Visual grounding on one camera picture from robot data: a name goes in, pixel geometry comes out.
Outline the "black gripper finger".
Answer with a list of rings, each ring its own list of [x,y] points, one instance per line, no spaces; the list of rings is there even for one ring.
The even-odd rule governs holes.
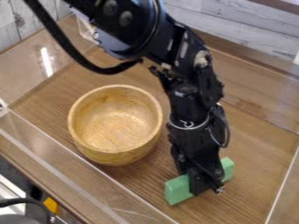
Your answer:
[[[188,172],[189,178],[189,192],[193,196],[198,196],[206,190],[217,189],[217,182],[209,175],[197,173],[194,171]]]

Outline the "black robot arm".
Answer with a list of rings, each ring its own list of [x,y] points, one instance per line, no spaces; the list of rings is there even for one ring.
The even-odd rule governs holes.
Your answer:
[[[76,61],[100,74],[116,74],[141,60],[166,94],[166,123],[172,159],[197,195],[224,190],[220,149],[229,144],[229,125],[220,106],[224,84],[213,70],[210,52],[192,29],[164,9],[162,0],[64,0],[94,27],[93,39],[122,62],[101,68],[80,55]]]

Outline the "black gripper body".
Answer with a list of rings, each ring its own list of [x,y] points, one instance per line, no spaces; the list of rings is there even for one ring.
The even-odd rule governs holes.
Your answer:
[[[220,149],[226,147],[226,123],[222,117],[208,115],[204,121],[169,117],[166,123],[170,153],[180,175],[197,172],[209,175],[217,182],[214,193],[224,188],[224,168]]]

